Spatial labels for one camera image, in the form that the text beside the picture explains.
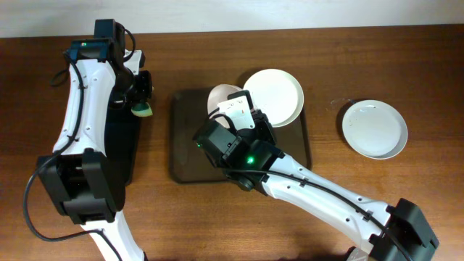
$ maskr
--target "wood grain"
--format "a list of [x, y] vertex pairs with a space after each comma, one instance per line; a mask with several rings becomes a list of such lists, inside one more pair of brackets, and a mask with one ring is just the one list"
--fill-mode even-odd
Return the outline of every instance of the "wood grain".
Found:
[[[75, 37], [0, 40], [0, 260], [101, 260], [89, 237], [35, 238], [22, 193], [48, 154], [69, 88], [50, 88]], [[464, 259], [464, 25], [136, 35], [152, 73], [154, 117], [144, 119], [125, 216], [150, 260], [319, 260], [352, 242], [303, 210], [231, 184], [179, 186], [167, 173], [170, 95], [243, 85], [262, 68], [294, 75], [305, 96], [313, 171], [366, 196], [418, 204], [440, 240], [435, 260]], [[397, 157], [371, 160], [337, 132], [342, 99], [378, 99], [409, 130]], [[42, 185], [30, 197], [46, 235], [79, 231]]]

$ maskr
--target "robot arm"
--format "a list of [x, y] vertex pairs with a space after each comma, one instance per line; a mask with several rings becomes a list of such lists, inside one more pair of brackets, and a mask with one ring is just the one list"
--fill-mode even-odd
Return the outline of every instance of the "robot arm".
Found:
[[[247, 91], [228, 98], [230, 104], [251, 100]], [[236, 118], [244, 119], [246, 110], [220, 112], [205, 122], [194, 140], [230, 182], [294, 204], [332, 225], [358, 247], [349, 260], [426, 261], [433, 257], [438, 239], [415, 204], [401, 199], [396, 207], [389, 206], [307, 170], [275, 147], [272, 126], [259, 110], [250, 112], [252, 129], [233, 126]], [[214, 120], [217, 117], [225, 117], [232, 126], [225, 128]]]
[[[125, 31], [114, 20], [97, 20], [94, 38], [73, 41], [65, 53], [77, 71], [70, 66], [70, 96], [54, 152], [66, 149], [58, 157], [39, 157], [39, 166], [52, 161], [39, 168], [38, 176], [59, 214], [69, 216], [86, 231], [101, 231], [106, 236], [90, 234], [105, 260], [118, 260], [117, 254], [121, 260], [147, 260], [133, 240], [123, 206], [125, 186], [131, 182], [139, 117], [152, 114], [147, 103], [152, 80], [149, 72], [139, 70], [145, 57], [135, 50], [135, 43], [132, 53], [125, 50]], [[80, 124], [76, 124], [78, 115]], [[77, 135], [65, 147], [76, 125]]]
[[[382, 225], [386, 225], [390, 218], [390, 214], [386, 211], [387, 203], [372, 200], [342, 188], [301, 166], [287, 154], [283, 158], [276, 159], [270, 170], [292, 174], [335, 191], [364, 210], [368, 210]], [[351, 238], [364, 252], [370, 253], [373, 248], [369, 242], [371, 235], [381, 235], [381, 229], [366, 220], [362, 214], [335, 196], [318, 188], [302, 185], [297, 181], [275, 175], [269, 175], [269, 179], [262, 184], [262, 187], [268, 196], [301, 207], [332, 225]]]

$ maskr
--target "black bracket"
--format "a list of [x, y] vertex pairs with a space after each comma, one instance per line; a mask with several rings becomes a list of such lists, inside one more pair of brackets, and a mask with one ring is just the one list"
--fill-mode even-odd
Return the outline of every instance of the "black bracket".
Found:
[[[38, 165], [48, 158], [39, 157]], [[116, 212], [124, 207], [122, 173], [93, 149], [58, 157], [39, 177], [58, 213], [70, 216], [74, 224], [92, 220], [113, 222]]]
[[[386, 225], [415, 261], [429, 261], [439, 246], [421, 209], [406, 199], [400, 199], [396, 207], [388, 207], [391, 217]], [[369, 242], [373, 249], [369, 254], [375, 260], [405, 261], [405, 257], [388, 236], [372, 235]]]

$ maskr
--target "white plate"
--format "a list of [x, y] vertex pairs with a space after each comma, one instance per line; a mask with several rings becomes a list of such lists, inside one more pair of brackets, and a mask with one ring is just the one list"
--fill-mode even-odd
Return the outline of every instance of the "white plate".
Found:
[[406, 145], [407, 126], [398, 111], [382, 101], [353, 104], [341, 124], [348, 144], [360, 154], [376, 160], [396, 156]]
[[294, 121], [302, 111], [305, 100], [302, 87], [288, 72], [267, 69], [255, 73], [245, 83], [254, 108], [268, 116], [273, 127], [282, 127]]

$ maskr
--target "black cable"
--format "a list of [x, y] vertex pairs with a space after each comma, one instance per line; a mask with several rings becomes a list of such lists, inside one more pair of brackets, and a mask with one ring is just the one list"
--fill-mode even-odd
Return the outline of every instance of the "black cable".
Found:
[[219, 107], [216, 108], [216, 109], [214, 109], [212, 112], [210, 112], [210, 113], [208, 114], [208, 119], [210, 119], [211, 116], [212, 116], [213, 114], [215, 114], [216, 112], [219, 112]]
[[313, 183], [313, 182], [307, 181], [305, 179], [297, 178], [297, 177], [294, 177], [292, 175], [285, 174], [285, 173], [278, 172], [278, 171], [274, 171], [274, 170], [238, 170], [238, 169], [228, 169], [228, 168], [223, 168], [223, 170], [227, 170], [227, 171], [230, 171], [230, 172], [237, 172], [237, 173], [251, 173], [251, 174], [252, 173], [258, 174], [259, 173], [259, 174], [277, 175], [277, 176], [281, 176], [281, 177], [284, 177], [284, 178], [291, 179], [293, 181], [300, 182], [300, 183], [302, 183], [304, 185], [312, 186], [312, 187], [320, 189], [320, 190], [322, 190], [324, 192], [327, 192], [330, 195], [336, 197], [337, 199], [342, 200], [343, 202], [348, 204], [350, 207], [354, 208], [356, 211], [361, 213], [361, 215], [363, 215], [365, 218], [372, 221], [378, 228], [380, 228], [382, 230], [382, 232], [384, 232], [390, 238], [390, 240], [398, 248], [398, 250], [403, 254], [403, 256], [406, 258], [406, 260], [413, 261], [413, 258], [409, 255], [407, 250], [401, 245], [401, 243], [398, 241], [397, 237], [394, 236], [392, 234], [392, 232], [390, 232], [390, 230], [386, 229], [386, 227], [384, 225], [382, 225], [382, 223], [380, 223], [377, 219], [375, 219], [371, 214], [366, 212], [363, 208], [361, 208], [358, 205], [356, 205], [355, 203], [353, 203], [351, 200], [347, 199], [346, 197], [336, 193], [335, 191], [333, 191], [333, 190], [331, 190], [329, 188], [326, 188], [325, 186], [321, 186], [321, 185], [319, 185], [317, 183]]
[[132, 40], [132, 52], [123, 59], [124, 62], [127, 62], [132, 58], [133, 53], [136, 51], [136, 39], [135, 37], [133, 37], [132, 33], [129, 30], [124, 28], [124, 31], [129, 35], [130, 39]]
[[47, 165], [50, 162], [55, 160], [59, 155], [61, 155], [61, 153], [63, 153], [67, 148], [69, 148], [71, 146], [71, 144], [75, 140], [75, 137], [78, 134], [78, 130], [79, 130], [79, 126], [80, 126], [80, 120], [82, 118], [82, 111], [83, 111], [83, 105], [84, 105], [84, 85], [83, 85], [82, 77], [80, 75], [78, 67], [71, 60], [71, 58], [68, 56], [68, 54], [64, 53], [64, 56], [65, 56], [65, 59], [67, 60], [67, 62], [69, 62], [71, 64], [72, 68], [74, 68], [74, 71], [75, 71], [76, 75], [78, 76], [78, 80], [79, 80], [80, 99], [79, 99], [78, 116], [77, 116], [77, 119], [76, 119], [74, 131], [72, 132], [71, 136], [68, 136], [69, 141], [61, 149], [53, 152], [53, 155], [50, 158], [48, 158], [47, 161], [45, 161], [40, 167], [38, 167], [36, 169], [36, 171], [34, 171], [32, 176], [29, 178], [28, 184], [26, 185], [26, 188], [24, 190], [24, 195], [23, 195], [23, 198], [22, 198], [22, 213], [24, 215], [26, 224], [28, 225], [30, 231], [32, 231], [32, 233], [35, 236], [37, 236], [38, 238], [40, 238], [40, 239], [42, 239], [44, 241], [57, 242], [57, 241], [63, 241], [63, 240], [67, 240], [67, 239], [73, 239], [73, 238], [78, 237], [78, 236], [88, 235], [90, 233], [96, 233], [96, 234], [100, 235], [103, 238], [103, 240], [108, 244], [108, 246], [111, 248], [111, 250], [116, 254], [116, 257], [119, 259], [119, 261], [122, 261], [122, 258], [119, 255], [119, 252], [116, 250], [115, 246], [113, 246], [111, 241], [109, 241], [109, 239], [107, 238], [107, 236], [103, 233], [103, 230], [101, 230], [101, 229], [93, 229], [93, 230], [89, 230], [89, 231], [82, 231], [82, 232], [78, 232], [78, 233], [73, 233], [73, 234], [70, 234], [70, 235], [67, 235], [67, 236], [59, 236], [59, 237], [56, 237], [56, 238], [50, 238], [50, 237], [44, 236], [40, 232], [38, 232], [36, 227], [34, 227], [34, 224], [32, 224], [32, 221], [30, 220], [29, 210], [28, 210], [28, 196], [29, 196], [29, 191], [30, 191], [30, 188], [31, 188], [34, 180], [37, 178], [38, 174], [45, 167], [47, 167]]

